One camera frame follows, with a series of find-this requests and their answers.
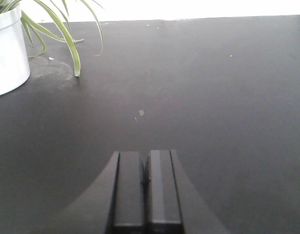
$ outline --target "bright background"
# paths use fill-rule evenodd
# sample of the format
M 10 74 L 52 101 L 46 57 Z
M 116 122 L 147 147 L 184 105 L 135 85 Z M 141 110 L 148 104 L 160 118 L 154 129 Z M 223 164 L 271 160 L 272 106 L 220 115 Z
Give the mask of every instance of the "bright background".
M 300 0 L 98 0 L 105 11 L 91 5 L 101 21 L 177 20 L 209 17 L 300 15 Z M 80 1 L 66 0 L 70 21 L 93 21 Z M 51 19 L 32 0 L 22 9 L 38 22 Z

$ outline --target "plant pot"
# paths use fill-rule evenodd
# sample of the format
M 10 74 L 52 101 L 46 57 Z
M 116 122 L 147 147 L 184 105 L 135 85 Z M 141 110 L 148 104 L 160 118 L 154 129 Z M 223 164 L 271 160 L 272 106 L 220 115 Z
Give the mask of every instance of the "plant pot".
M 20 18 L 19 5 L 0 14 L 0 95 L 18 88 L 30 75 Z

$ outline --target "black table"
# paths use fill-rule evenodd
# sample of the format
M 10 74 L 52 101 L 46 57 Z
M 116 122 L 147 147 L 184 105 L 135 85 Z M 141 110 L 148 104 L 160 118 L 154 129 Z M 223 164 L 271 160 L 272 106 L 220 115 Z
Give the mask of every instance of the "black table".
M 67 47 L 46 39 L 29 80 L 0 96 L 0 234 L 31 233 L 113 151 L 150 149 L 177 150 L 232 234 L 300 234 L 300 16 L 105 22 L 103 32 L 94 57 L 95 24 L 72 23 L 85 38 L 80 78 Z

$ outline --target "spider plant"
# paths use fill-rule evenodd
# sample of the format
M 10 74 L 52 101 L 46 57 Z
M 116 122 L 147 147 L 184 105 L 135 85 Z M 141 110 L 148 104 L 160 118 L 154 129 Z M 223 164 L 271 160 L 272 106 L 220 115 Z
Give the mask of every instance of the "spider plant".
M 16 7 L 18 5 L 18 3 L 20 1 L 21 0 L 8 0 L 8 1 L 0 0 L 0 14 L 13 9 L 14 7 Z M 45 3 L 44 0 L 32 0 L 32 1 L 36 2 L 39 6 L 41 6 L 43 8 L 43 10 L 45 10 L 47 12 L 47 14 L 51 17 L 54 24 L 57 26 L 57 28 L 59 29 L 59 31 L 62 34 L 61 37 L 57 36 L 56 34 L 52 33 L 51 31 L 49 31 L 48 29 L 43 27 L 41 24 L 34 22 L 31 18 L 28 17 L 28 15 L 25 12 L 22 11 L 21 22 L 22 22 L 22 26 L 29 38 L 30 43 L 32 44 L 32 46 L 34 46 L 33 39 L 31 36 L 31 32 L 33 32 L 36 35 L 36 37 L 38 38 L 38 40 L 40 41 L 40 43 L 42 44 L 42 51 L 40 51 L 38 54 L 36 54 L 32 57 L 42 55 L 47 49 L 44 40 L 40 36 L 40 33 L 45 34 L 45 35 L 49 36 L 50 38 L 58 40 L 60 42 L 65 42 L 67 44 L 67 46 L 70 50 L 71 56 L 73 58 L 74 74 L 76 77 L 79 77 L 80 76 L 80 57 L 78 55 L 75 43 L 82 41 L 82 40 L 75 40 L 71 36 L 71 28 L 70 28 L 70 24 L 68 21 L 68 16 L 69 16 L 68 7 L 67 7 L 68 1 L 60 0 L 62 2 L 62 5 L 64 6 L 64 9 L 61 9 L 60 7 L 58 7 L 52 0 L 50 0 L 50 2 L 48 2 L 48 3 Z M 101 38 L 101 43 L 102 43 L 101 53 L 102 53 L 103 34 L 102 34 L 102 30 L 101 30 L 101 25 L 100 25 L 100 22 L 98 20 L 98 17 L 96 15 L 95 11 L 88 4 L 88 2 L 93 2 L 93 3 L 97 4 L 99 7 L 101 7 L 101 8 L 103 8 L 103 7 L 96 0 L 79 0 L 79 1 L 83 5 L 85 5 L 85 7 L 89 10 L 89 12 L 95 18 L 95 21 L 97 23 L 98 30 L 99 30 L 99 35 Z M 55 11 L 59 12 L 60 13 L 59 15 L 61 15 L 64 18 L 64 20 L 66 22 L 65 24 L 59 18 L 58 14 Z

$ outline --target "pot rim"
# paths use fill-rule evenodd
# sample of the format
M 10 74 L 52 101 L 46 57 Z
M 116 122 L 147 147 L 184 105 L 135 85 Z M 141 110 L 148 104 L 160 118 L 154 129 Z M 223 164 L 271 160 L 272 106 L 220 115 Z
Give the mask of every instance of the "pot rim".
M 0 14 L 0 30 L 18 22 L 21 18 L 20 5 L 5 13 Z

